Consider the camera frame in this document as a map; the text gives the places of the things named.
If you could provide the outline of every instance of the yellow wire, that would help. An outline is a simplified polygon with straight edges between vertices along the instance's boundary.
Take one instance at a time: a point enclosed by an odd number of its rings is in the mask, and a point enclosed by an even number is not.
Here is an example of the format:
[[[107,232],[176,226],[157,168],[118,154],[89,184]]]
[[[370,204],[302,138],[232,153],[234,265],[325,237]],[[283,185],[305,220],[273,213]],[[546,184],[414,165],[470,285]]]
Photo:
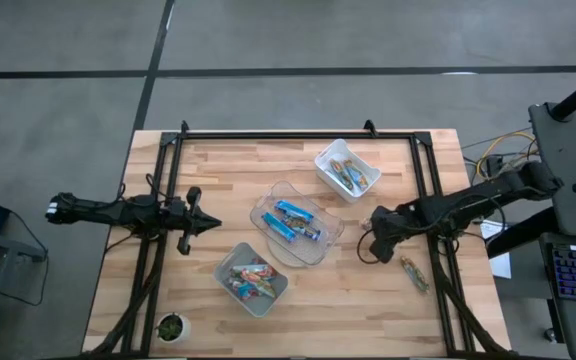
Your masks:
[[[505,139],[508,139],[508,138],[511,138],[511,137],[515,137],[515,136],[525,137],[526,139],[529,139],[530,141],[534,141],[534,140],[535,140],[534,137],[532,137],[532,136],[530,136],[530,135],[528,135],[528,134],[526,134],[526,133],[524,133],[524,132],[518,131],[518,132],[514,132],[514,133],[512,133],[512,134],[504,135],[504,136],[500,137],[499,139],[493,141],[493,143],[490,144],[490,146],[488,147],[488,149],[486,149],[486,151],[484,152],[484,154],[481,156],[481,159],[479,159],[479,160],[477,161],[477,168],[476,168],[477,175],[479,175],[479,176],[480,176],[482,179],[484,179],[484,180],[489,180],[489,179],[490,179],[489,177],[484,176],[484,175],[481,173],[481,163],[486,159],[486,157],[490,154],[490,152],[492,152],[492,150],[495,148],[495,146],[497,146],[500,142],[502,142],[502,141],[505,140]]]

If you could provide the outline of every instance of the white paper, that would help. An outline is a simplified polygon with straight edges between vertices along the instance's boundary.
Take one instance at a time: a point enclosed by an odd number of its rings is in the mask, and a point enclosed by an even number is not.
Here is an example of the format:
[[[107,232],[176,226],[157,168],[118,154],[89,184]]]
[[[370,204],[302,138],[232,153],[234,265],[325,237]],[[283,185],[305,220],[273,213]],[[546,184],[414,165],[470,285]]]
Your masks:
[[[481,223],[481,235],[485,239],[498,234],[501,230],[501,223],[490,220],[484,220]],[[510,273],[510,254],[505,253],[490,259],[490,268],[494,276],[510,279],[512,276]]]

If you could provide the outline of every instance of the plant pot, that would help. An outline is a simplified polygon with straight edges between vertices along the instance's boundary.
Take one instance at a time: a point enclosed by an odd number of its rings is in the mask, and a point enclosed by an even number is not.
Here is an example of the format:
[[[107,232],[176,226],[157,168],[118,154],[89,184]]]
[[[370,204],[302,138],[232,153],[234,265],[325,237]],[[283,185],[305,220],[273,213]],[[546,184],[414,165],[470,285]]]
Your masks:
[[[179,332],[177,337],[166,340],[161,337],[162,324],[164,323],[164,321],[170,320],[171,318],[175,318],[177,320],[176,323],[177,325],[181,326],[181,331]],[[157,327],[155,327],[155,332],[157,334],[157,339],[166,344],[172,344],[174,342],[185,340],[188,337],[190,337],[190,320],[188,320],[188,318],[186,318],[185,316],[179,315],[174,312],[168,313],[162,316],[161,319],[159,319],[159,321],[157,322]]]

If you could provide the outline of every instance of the white plastic bin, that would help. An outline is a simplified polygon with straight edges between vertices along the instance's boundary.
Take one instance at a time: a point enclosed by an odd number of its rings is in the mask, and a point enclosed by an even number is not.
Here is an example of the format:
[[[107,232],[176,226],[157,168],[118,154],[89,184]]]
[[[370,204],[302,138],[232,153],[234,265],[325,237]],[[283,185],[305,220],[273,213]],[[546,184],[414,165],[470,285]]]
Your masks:
[[[334,175],[334,171],[330,166],[330,160],[336,160],[343,163],[344,160],[351,160],[353,164],[366,176],[368,180],[368,187],[363,191],[359,186],[353,186],[352,190],[348,190]],[[337,139],[328,145],[317,157],[315,157],[315,165],[317,165],[317,176],[319,176],[326,184],[335,189],[344,200],[349,203],[355,203],[359,198],[365,194],[374,183],[381,177],[381,171],[368,165],[354,152],[348,149],[348,144],[344,139]]]

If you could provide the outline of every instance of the blue wrapped snack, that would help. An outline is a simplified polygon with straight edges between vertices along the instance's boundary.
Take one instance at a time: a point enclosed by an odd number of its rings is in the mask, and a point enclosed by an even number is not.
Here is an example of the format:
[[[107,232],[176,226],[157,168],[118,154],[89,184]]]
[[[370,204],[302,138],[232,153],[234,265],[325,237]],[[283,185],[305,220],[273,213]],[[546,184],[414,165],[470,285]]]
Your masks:
[[[317,230],[310,224],[307,224],[302,218],[296,218],[286,215],[282,220],[293,231],[309,238],[312,240],[319,240],[319,235],[321,235],[321,230]]]
[[[361,191],[366,190],[366,188],[368,187],[368,180],[366,180],[366,177],[361,172],[361,170],[359,170],[355,166],[355,164],[352,163],[351,160],[345,160],[344,167],[346,168],[346,172],[348,173],[348,175],[350,175],[352,181],[357,186],[359,186],[359,189],[361,189]]]
[[[277,203],[275,204],[275,209],[283,212],[285,215],[288,215],[291,217],[296,217],[296,218],[301,218],[307,224],[310,224],[312,219],[315,218],[315,216],[313,214],[309,213],[308,211],[306,211],[304,209],[298,208],[295,205],[293,205],[293,204],[291,204],[285,200],[277,201]]]
[[[294,231],[292,231],[288,226],[279,221],[279,219],[274,217],[271,213],[265,213],[261,218],[264,219],[266,224],[268,224],[268,226],[270,226],[271,229],[273,229],[275,232],[281,235],[288,242],[295,241],[295,237],[297,237],[297,234],[295,234]]]

